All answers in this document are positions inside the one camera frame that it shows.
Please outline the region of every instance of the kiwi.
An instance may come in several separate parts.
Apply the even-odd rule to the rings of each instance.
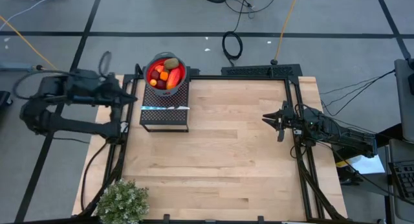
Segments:
[[[164,61],[164,68],[167,69],[167,70],[175,69],[179,66],[179,64],[180,63],[179,63],[178,59],[170,58],[170,59]]]

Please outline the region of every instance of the yellow cable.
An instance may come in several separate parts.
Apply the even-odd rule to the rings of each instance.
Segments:
[[[44,59],[53,69],[55,70],[59,70],[58,68],[56,68],[56,66],[54,66],[48,59],[46,59],[40,52],[38,52],[21,34],[18,30],[16,30],[10,23],[8,23],[7,20],[5,20],[1,15],[0,15],[0,19],[3,20],[12,30],[14,30],[14,32],[20,36],[20,38],[27,43],[27,45],[37,54],[39,55],[42,59]]]
[[[293,0],[292,4],[291,4],[291,6],[290,6],[289,13],[287,14],[287,17],[286,17],[285,23],[283,24],[283,27],[282,27],[282,32],[281,32],[280,37],[279,37],[278,50],[276,51],[276,55],[274,56],[274,59],[275,59],[275,60],[277,60],[277,59],[278,59],[278,56],[279,56],[279,51],[280,51],[280,46],[281,46],[281,44],[282,44],[283,33],[285,33],[285,28],[286,28],[287,22],[289,21],[290,14],[291,14],[291,13],[292,13],[292,11],[293,11],[293,7],[295,6],[295,3],[296,3],[296,0]]]

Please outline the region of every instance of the wooden table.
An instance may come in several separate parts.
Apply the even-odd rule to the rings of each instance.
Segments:
[[[278,142],[278,134],[261,120],[287,99],[282,81],[191,81],[189,133],[148,133],[139,125],[144,86],[140,80],[122,177],[149,188],[147,219],[170,214],[171,219],[306,220],[298,167],[289,155],[292,132],[286,130]],[[300,87],[303,102],[322,110],[316,79],[300,77]],[[296,100],[293,86],[292,95]],[[99,107],[96,121],[109,121],[109,113]],[[92,136],[85,165],[103,143]],[[321,190],[346,216],[332,151],[312,149]],[[101,187],[108,151],[89,168],[86,203]],[[312,192],[309,197],[314,201]],[[79,212],[80,186],[73,214]]]

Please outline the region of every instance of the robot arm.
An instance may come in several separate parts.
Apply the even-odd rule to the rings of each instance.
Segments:
[[[349,159],[357,155],[374,157],[376,152],[375,135],[341,127],[332,118],[321,111],[306,107],[300,115],[295,107],[289,107],[286,101],[275,113],[263,115],[263,121],[279,132],[278,141],[283,141],[285,128],[294,130],[294,135],[301,139],[302,145],[315,146],[316,142],[326,142],[339,146],[337,152]]]
[[[99,134],[108,143],[120,140],[122,108],[137,98],[127,94],[119,86],[114,74],[104,80],[94,71],[76,69],[74,72],[42,79],[37,93],[21,108],[20,119],[36,134],[50,131],[75,131]],[[90,123],[63,118],[47,108],[58,104],[87,104],[111,107],[111,121],[105,124]]]

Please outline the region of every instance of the green leaves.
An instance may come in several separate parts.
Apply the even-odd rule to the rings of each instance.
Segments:
[[[105,189],[96,209],[104,224],[136,224],[149,212],[148,188],[134,181],[117,181]]]

